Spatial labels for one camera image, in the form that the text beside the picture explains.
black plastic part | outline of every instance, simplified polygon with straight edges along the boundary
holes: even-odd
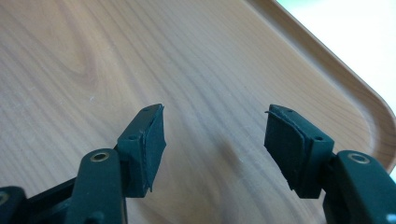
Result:
[[[48,189],[28,200],[31,208],[30,223],[63,223],[70,205],[75,178]]]
[[[117,151],[97,149],[81,160],[65,223],[127,223]]]
[[[297,112],[279,105],[268,111],[265,147],[300,198],[317,199],[320,167],[332,157],[334,141]]]
[[[341,151],[334,174],[349,208],[350,220],[344,223],[396,223],[396,184],[376,159]]]
[[[0,223],[25,223],[29,217],[23,189],[0,188]]]
[[[140,110],[118,139],[124,195],[143,198],[152,184],[166,146],[163,136],[163,106]]]

light brown wood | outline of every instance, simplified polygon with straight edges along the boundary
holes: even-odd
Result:
[[[269,104],[395,163],[389,108],[276,3],[0,1],[0,186],[72,178],[157,103],[167,148],[131,223],[324,222],[263,147]]]

wooden tray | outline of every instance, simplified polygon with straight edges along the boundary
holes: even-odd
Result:
[[[133,223],[320,223],[263,147],[269,104],[395,163],[386,104],[277,3],[1,1],[0,186],[28,196],[165,105],[167,148]]]

